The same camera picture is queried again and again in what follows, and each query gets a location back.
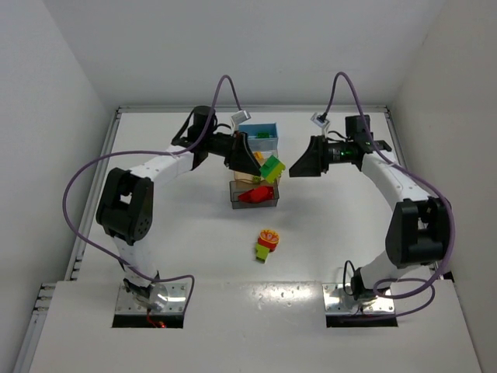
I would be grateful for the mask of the dark green lego brick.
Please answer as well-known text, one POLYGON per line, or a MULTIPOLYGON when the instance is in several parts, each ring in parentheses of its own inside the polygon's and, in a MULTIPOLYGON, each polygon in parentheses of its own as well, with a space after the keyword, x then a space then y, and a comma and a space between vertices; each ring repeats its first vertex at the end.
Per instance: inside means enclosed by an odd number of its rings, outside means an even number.
POLYGON ((271 155, 260 167, 261 177, 267 179, 269 175, 281 164, 280 160, 271 155))

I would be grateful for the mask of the red curved lego brick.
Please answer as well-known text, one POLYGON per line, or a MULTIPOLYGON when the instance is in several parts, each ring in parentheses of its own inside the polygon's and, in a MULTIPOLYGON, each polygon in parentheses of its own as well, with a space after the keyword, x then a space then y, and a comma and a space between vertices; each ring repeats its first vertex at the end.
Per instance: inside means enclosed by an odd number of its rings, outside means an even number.
POLYGON ((263 200, 258 200, 257 199, 257 192, 256 192, 257 189, 252 189, 252 190, 248 190, 244 193, 241 193, 239 196, 238 196, 238 200, 241 201, 241 202, 244 202, 244 203, 247 203, 247 204, 258 204, 258 203, 261 203, 263 200))

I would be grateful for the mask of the red round lego brick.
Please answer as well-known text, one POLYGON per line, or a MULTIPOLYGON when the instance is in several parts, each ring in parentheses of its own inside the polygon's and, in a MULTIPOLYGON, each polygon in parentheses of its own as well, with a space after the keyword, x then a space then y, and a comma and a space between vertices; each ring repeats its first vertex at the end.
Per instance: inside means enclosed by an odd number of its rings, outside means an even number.
POLYGON ((258 200, 271 200, 273 199, 273 188, 271 186, 260 186, 256 190, 258 200))

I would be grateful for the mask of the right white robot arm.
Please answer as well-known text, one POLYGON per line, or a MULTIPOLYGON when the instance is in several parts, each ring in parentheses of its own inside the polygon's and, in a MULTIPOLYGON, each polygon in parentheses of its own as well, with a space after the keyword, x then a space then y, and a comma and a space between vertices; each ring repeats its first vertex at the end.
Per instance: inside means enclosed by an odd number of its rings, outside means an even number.
POLYGON ((402 172, 389 144, 374 139, 369 116, 348 116, 346 133, 336 141, 328 138, 325 115, 316 113, 311 120, 321 128, 321 134, 311 137, 289 175, 319 177, 330 165, 352 164, 373 182, 392 210, 385 249, 353 271, 350 296, 359 300, 384 295, 393 281, 409 271, 442 260, 450 243, 447 206, 402 172))

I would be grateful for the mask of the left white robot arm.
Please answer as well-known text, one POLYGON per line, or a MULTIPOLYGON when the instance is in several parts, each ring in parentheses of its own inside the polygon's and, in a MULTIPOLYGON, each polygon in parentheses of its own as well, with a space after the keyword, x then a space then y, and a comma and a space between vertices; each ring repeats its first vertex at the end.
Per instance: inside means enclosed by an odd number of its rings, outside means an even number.
POLYGON ((210 106, 192 109, 164 155, 130 169, 116 167, 106 177, 96 221, 116 245, 125 272, 123 284, 136 303, 158 311, 166 304, 166 288, 151 257, 146 236, 152 227, 155 188, 197 168, 210 154, 223 158, 230 170, 260 174, 249 147, 249 136, 234 130, 218 131, 210 106))

